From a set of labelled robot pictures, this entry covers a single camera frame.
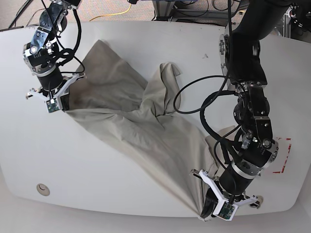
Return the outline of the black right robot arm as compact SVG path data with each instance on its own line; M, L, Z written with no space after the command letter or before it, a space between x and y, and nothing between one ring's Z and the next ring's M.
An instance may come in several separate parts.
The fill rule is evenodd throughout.
M82 26L77 14L79 0L53 0L39 19L39 26L30 43L24 45L23 59L32 75L39 80L38 89L30 89L26 98L43 99L49 113L69 109L69 87L85 76L85 71L64 72L60 67L76 58L82 37ZM78 26L74 48L64 48L60 34L67 26L66 16L72 10Z

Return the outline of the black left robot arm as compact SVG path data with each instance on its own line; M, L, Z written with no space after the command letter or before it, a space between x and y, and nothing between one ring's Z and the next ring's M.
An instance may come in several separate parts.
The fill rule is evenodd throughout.
M200 108L204 129L221 147L224 168L220 177L212 177L204 170L194 170L193 175L208 185L200 217L219 217L231 221L238 208L250 205L259 208L261 198L246 196L250 183L277 157L278 142L273 138L269 118L270 105L264 95L267 79L262 69L259 53L260 41L265 38L291 5L289 0L252 0L238 25L229 26L219 43L225 63L225 80L234 90L219 91L209 95ZM232 130L234 140L219 135L207 123L205 110L217 97L235 95L234 108L237 127Z

